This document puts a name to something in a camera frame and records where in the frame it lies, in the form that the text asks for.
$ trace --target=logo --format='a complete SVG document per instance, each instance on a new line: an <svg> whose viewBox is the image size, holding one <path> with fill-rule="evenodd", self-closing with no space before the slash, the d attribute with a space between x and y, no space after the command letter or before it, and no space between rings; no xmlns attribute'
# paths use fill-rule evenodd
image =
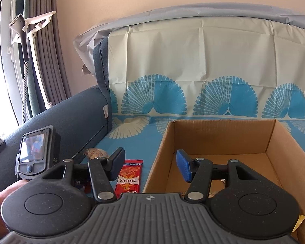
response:
<svg viewBox="0 0 305 244"><path fill-rule="evenodd" d="M156 198L156 197L154 197L154 196L152 196L152 195L146 197L146 199L147 199L148 201L150 201L150 202L151 202L152 200L155 200L155 198Z"/></svg>

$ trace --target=cardboard box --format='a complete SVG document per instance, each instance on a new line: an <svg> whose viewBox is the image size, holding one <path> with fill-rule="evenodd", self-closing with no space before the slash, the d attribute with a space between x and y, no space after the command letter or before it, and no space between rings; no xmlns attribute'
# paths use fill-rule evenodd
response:
<svg viewBox="0 0 305 244"><path fill-rule="evenodd" d="M214 164L238 159L292 194L305 215L305 152L277 120L178 120L170 122L150 171L144 193L185 193L189 187L177 168L175 153ZM224 184L213 181L210 192ZM305 244L305 220L297 230Z"/></svg>

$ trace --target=blue feather pattern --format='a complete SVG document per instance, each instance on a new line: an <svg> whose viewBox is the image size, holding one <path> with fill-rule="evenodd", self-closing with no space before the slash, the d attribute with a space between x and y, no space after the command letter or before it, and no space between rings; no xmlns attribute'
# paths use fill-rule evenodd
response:
<svg viewBox="0 0 305 244"><path fill-rule="evenodd" d="M305 119L305 96L295 84L283 84L273 90L263 109L262 118Z"/></svg>
<svg viewBox="0 0 305 244"><path fill-rule="evenodd" d="M195 102L193 115L257 117L258 99L251 85L236 76L208 82Z"/></svg>
<svg viewBox="0 0 305 244"><path fill-rule="evenodd" d="M146 75L127 87L123 96L122 114L186 114L183 90L172 79L160 75Z"/></svg>
<svg viewBox="0 0 305 244"><path fill-rule="evenodd" d="M117 99L114 91L111 88L110 88L110 95L111 95L111 103L112 103L112 113L117 113L118 112Z"/></svg>
<svg viewBox="0 0 305 244"><path fill-rule="evenodd" d="M173 120L172 118L156 118L155 124L156 124L158 132L161 133L162 135L164 135L168 123L172 120Z"/></svg>

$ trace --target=yellow paper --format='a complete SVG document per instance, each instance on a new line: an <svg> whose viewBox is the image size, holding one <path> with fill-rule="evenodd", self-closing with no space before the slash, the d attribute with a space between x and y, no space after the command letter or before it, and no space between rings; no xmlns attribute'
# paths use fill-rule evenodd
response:
<svg viewBox="0 0 305 244"><path fill-rule="evenodd" d="M298 218L297 223L296 223L296 225L293 229L293 232L296 231L296 229L301 225L301 223L304 221L304 219L305 219L305 216L299 215L299 218Z"/></svg>

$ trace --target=blue gripper pad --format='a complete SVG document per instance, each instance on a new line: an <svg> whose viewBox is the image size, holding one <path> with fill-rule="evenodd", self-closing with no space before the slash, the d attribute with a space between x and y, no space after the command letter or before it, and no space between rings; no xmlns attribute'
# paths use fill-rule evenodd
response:
<svg viewBox="0 0 305 244"><path fill-rule="evenodd" d="M183 150L177 151L176 164L186 182L192 182L189 159L189 156Z"/></svg>

